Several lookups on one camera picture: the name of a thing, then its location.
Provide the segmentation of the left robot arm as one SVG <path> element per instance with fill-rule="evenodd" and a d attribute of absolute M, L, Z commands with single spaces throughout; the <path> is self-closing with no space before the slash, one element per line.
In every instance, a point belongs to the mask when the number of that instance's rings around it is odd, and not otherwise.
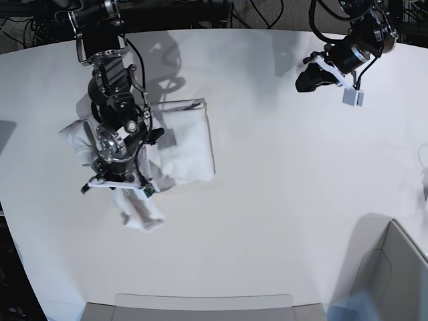
<path fill-rule="evenodd" d="M 381 1 L 340 1 L 346 16 L 333 12 L 324 1 L 311 1 L 308 12 L 310 29 L 325 43 L 322 51 L 314 51 L 303 59 L 306 69 L 298 76 L 295 86 L 298 92 L 313 92 L 320 86 L 343 86 L 349 74 L 354 78 L 351 88 L 360 89 L 362 75 L 356 70 L 378 60 L 393 50 L 398 32 L 393 26 L 386 7 Z M 315 24 L 316 6 L 320 5 L 331 17 L 348 22 L 350 28 L 342 39 L 326 37 Z"/>

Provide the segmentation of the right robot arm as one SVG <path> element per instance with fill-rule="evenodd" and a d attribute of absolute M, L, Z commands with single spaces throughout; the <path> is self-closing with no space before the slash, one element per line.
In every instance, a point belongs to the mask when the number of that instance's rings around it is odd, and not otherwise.
<path fill-rule="evenodd" d="M 135 183 L 145 188 L 138 157 L 164 134 L 153 125 L 146 87 L 135 76 L 134 64 L 123 57 L 128 42 L 120 28 L 123 20 L 117 1 L 70 1 L 64 9 L 76 37 L 78 60 L 92 66 L 88 96 L 93 123 L 85 127 L 96 157 L 92 182 Z"/>

